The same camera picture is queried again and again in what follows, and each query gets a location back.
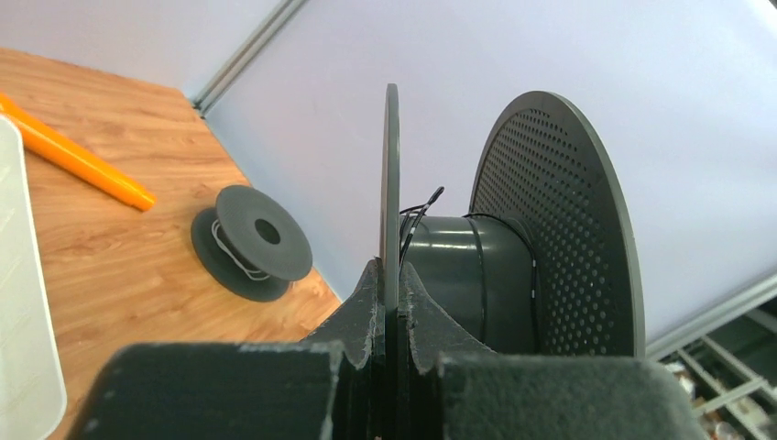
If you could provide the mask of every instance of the orange tube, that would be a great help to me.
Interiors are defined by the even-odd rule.
[[[46,126],[0,93],[0,113],[16,124],[25,147],[116,199],[147,211],[157,198],[88,149]]]

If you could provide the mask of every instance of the spool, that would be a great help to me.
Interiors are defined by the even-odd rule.
[[[192,244],[221,285],[251,301],[277,300],[312,268],[310,243],[294,218],[248,186],[222,189],[215,207],[194,217]]]

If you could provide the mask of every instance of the hole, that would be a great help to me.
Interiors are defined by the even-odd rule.
[[[264,219],[258,219],[254,222],[254,227],[257,229],[259,236],[264,238],[271,245],[277,245],[280,243],[280,235],[278,229],[275,228],[270,222]]]

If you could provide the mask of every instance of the dark gray felt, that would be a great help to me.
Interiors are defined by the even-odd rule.
[[[651,362],[457,353],[437,374],[445,438],[705,438],[687,395]]]

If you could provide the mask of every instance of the white plastic container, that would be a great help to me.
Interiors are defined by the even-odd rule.
[[[46,438],[66,405],[22,137],[0,115],[0,439]]]

